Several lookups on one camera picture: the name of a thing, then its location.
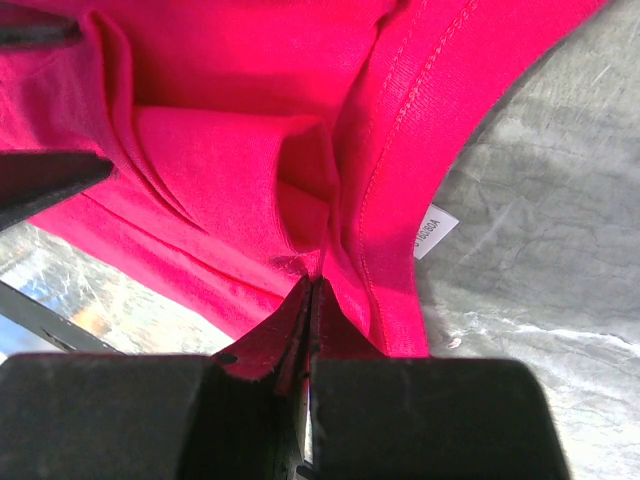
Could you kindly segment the red t-shirt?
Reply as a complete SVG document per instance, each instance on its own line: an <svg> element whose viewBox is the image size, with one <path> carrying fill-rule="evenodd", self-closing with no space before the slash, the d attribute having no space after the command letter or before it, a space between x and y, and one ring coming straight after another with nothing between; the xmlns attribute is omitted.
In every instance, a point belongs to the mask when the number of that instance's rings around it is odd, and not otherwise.
<svg viewBox="0 0 640 480"><path fill-rule="evenodd" d="M304 275L428 353L413 248L465 142L597 1L38 1L82 38L1 57L3 150L90 150L40 228L231 337Z"/></svg>

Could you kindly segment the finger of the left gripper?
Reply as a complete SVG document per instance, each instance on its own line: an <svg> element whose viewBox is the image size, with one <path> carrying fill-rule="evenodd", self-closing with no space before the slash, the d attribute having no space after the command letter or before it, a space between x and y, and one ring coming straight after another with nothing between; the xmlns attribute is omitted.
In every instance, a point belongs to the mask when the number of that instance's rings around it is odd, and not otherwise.
<svg viewBox="0 0 640 480"><path fill-rule="evenodd" d="M1 49L26 50L67 46L82 38L78 22L47 12L2 12Z"/></svg>
<svg viewBox="0 0 640 480"><path fill-rule="evenodd" d="M1 228L10 228L106 180L114 165L90 151L3 152Z"/></svg>

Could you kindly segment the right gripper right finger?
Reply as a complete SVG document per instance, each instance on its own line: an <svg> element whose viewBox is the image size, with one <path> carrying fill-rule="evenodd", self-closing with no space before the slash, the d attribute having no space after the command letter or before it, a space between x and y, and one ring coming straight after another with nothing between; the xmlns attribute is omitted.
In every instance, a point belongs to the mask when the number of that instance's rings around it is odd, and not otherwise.
<svg viewBox="0 0 640 480"><path fill-rule="evenodd" d="M388 359L388 356L347 318L326 278L319 278L313 284L309 322L311 359Z"/></svg>

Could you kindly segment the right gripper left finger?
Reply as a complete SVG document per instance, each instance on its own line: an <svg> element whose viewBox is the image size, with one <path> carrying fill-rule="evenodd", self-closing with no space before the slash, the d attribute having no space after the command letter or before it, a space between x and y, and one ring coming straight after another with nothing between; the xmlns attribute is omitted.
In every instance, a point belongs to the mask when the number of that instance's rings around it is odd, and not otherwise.
<svg viewBox="0 0 640 480"><path fill-rule="evenodd" d="M215 354L180 459L181 479L292 479L302 461L301 385L311 281Z"/></svg>

